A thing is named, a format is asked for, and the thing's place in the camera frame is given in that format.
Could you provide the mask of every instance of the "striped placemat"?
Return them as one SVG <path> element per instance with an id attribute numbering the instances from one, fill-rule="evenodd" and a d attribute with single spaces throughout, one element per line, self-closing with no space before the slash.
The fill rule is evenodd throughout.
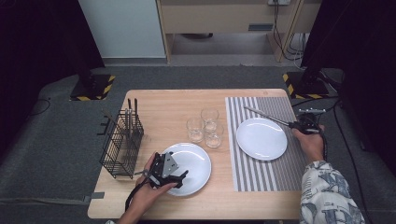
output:
<path id="1" fill-rule="evenodd" d="M 234 190 L 301 190 L 306 161 L 300 143 L 292 135 L 289 127 L 279 124 L 287 136 L 288 147 L 281 157 L 273 161 L 259 161 L 249 157 L 236 141 L 236 130 L 244 120 L 261 117 L 246 110 L 245 105 L 260 109 L 277 119 L 294 121 L 295 116 L 289 99 L 287 97 L 226 97 L 225 101 Z"/>

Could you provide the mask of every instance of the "white plate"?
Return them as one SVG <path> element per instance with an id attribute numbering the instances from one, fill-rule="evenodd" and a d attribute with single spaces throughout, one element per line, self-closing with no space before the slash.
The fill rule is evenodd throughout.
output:
<path id="1" fill-rule="evenodd" d="M 182 175 L 186 170 L 186 177 L 183 179 L 183 186 L 180 189 L 170 189 L 169 194 L 176 196 L 187 196 L 201 189 L 207 182 L 212 171 L 212 163 L 207 153 L 195 144 L 178 143 L 167 148 L 165 152 L 173 152 L 172 157 L 178 165 L 172 175 Z"/>
<path id="2" fill-rule="evenodd" d="M 236 130 L 238 145 L 250 157 L 271 161 L 280 157 L 288 146 L 285 132 L 269 119 L 247 119 Z"/>

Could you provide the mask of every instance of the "wire basket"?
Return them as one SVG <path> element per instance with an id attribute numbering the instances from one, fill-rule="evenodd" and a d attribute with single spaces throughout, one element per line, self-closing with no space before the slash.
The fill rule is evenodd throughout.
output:
<path id="1" fill-rule="evenodd" d="M 108 117 L 105 142 L 100 163 L 116 178 L 134 177 L 137 154 L 144 135 L 139 116 L 133 111 L 120 110 L 115 119 Z"/>

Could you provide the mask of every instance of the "plate rim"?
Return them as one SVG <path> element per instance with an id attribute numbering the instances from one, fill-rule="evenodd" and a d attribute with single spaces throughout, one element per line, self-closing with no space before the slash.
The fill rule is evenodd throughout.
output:
<path id="1" fill-rule="evenodd" d="M 244 123 L 247 123 L 248 121 L 252 121 L 252 120 L 254 120 L 254 119 L 255 119 L 255 120 L 266 120 L 266 121 L 269 121 L 269 122 L 273 123 L 276 127 L 278 127 L 280 130 L 282 130 L 282 133 L 283 133 L 283 135 L 285 136 L 286 146 L 285 146 L 285 149 L 283 150 L 283 152 L 280 153 L 277 157 L 274 157 L 274 158 L 271 158 L 271 159 L 258 158 L 258 157 L 255 157 L 254 155 L 251 155 L 250 153 L 248 153 L 245 149 L 243 149 L 243 148 L 241 147 L 241 145 L 240 145 L 240 140 L 238 139 L 238 133 L 239 133 L 238 131 L 240 130 L 239 128 L 240 128 Z M 279 157 L 281 157 L 281 156 L 286 152 L 286 149 L 288 148 L 288 137 L 286 136 L 285 131 L 284 131 L 282 128 L 280 128 L 280 126 L 279 126 L 277 123 L 273 122 L 273 121 L 270 120 L 270 119 L 266 119 L 266 118 L 250 118 L 250 119 L 245 119 L 244 121 L 242 121 L 242 123 L 239 124 L 238 128 L 236 129 L 235 138 L 236 138 L 236 142 L 237 142 L 238 147 L 241 148 L 242 151 L 244 151 L 247 155 L 249 155 L 249 157 L 254 158 L 254 159 L 256 159 L 256 160 L 259 160 L 259 161 L 273 161 L 273 160 L 276 160 L 276 159 L 278 159 Z"/>
<path id="2" fill-rule="evenodd" d="M 203 188 L 206 185 L 207 181 L 209 180 L 210 176 L 212 175 L 212 160 L 210 160 L 209 154 L 207 154 L 207 152 L 202 147 L 200 147 L 198 145 L 195 145 L 193 143 L 175 143 L 172 146 L 166 148 L 163 151 L 163 153 L 166 152 L 167 150 L 170 150 L 169 148 L 171 148 L 171 147 L 176 147 L 176 146 L 180 146 L 180 145 L 188 145 L 188 146 L 196 147 L 196 148 L 199 148 L 200 150 L 202 150 L 204 152 L 204 155 L 206 155 L 207 159 L 208 159 L 209 172 L 208 172 L 207 178 L 204 181 L 204 184 L 200 188 L 196 189 L 195 191 L 193 191 L 191 193 L 188 193 L 188 194 L 175 194 L 174 192 L 171 192 L 171 189 L 169 189 L 167 191 L 168 194 L 174 195 L 174 196 L 177 196 L 177 197 L 190 196 L 190 195 L 194 194 L 195 192 L 199 191 L 201 188 Z"/>

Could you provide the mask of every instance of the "power outlet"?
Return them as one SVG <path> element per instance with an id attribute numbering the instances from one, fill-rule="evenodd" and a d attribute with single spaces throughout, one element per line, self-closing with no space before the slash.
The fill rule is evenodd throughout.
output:
<path id="1" fill-rule="evenodd" d="M 268 0 L 268 5 L 274 6 L 276 4 L 279 6 L 288 6 L 290 5 L 290 0 Z"/>

